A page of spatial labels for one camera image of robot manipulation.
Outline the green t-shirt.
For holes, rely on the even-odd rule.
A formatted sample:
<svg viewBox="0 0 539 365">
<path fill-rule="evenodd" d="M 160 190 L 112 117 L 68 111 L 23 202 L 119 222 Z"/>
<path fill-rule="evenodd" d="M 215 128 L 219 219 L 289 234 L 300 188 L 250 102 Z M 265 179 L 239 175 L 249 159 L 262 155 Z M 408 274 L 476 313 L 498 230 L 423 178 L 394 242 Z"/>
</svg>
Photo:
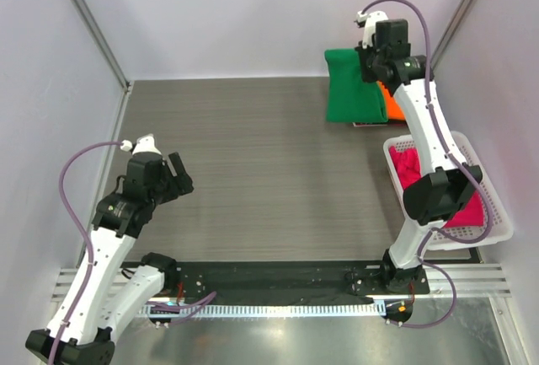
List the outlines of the green t-shirt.
<svg viewBox="0 0 539 365">
<path fill-rule="evenodd" d="M 355 49 L 329 49 L 324 52 L 328 67 L 328 106 L 326 120 L 332 123 L 382 124 L 388 121 L 387 108 L 377 83 L 366 83 L 361 76 Z"/>
</svg>

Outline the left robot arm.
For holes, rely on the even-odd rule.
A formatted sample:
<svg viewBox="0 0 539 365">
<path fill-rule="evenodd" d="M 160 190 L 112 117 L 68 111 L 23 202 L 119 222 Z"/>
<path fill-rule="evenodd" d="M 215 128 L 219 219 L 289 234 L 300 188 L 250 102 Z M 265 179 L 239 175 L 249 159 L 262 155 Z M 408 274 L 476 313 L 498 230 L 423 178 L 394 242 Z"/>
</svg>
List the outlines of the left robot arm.
<svg viewBox="0 0 539 365">
<path fill-rule="evenodd" d="M 148 253 L 131 279 L 109 295 L 121 264 L 155 209 L 193 191 L 181 157 L 133 153 L 113 192 L 97 205 L 90 249 L 49 324 L 32 330 L 26 349 L 47 364 L 108 364 L 115 344 L 142 306 L 179 286 L 175 259 Z"/>
</svg>

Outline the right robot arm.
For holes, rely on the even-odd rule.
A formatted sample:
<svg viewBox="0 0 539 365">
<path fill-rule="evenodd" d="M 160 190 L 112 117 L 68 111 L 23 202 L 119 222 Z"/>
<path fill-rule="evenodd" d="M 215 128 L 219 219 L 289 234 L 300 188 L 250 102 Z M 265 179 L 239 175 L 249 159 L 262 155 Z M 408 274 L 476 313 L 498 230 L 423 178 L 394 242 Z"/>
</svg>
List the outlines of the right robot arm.
<svg viewBox="0 0 539 365">
<path fill-rule="evenodd" d="M 411 53 L 407 20 L 376 11 L 359 13 L 356 23 L 363 30 L 356 48 L 361 76 L 368 83 L 382 83 L 395 99 L 419 156 L 421 175 L 403 191 L 405 222 L 384 253 L 379 274 L 382 288 L 395 294 L 408 291 L 419 278 L 432 233 L 465 207 L 483 173 L 454 144 L 435 97 L 430 60 Z"/>
</svg>

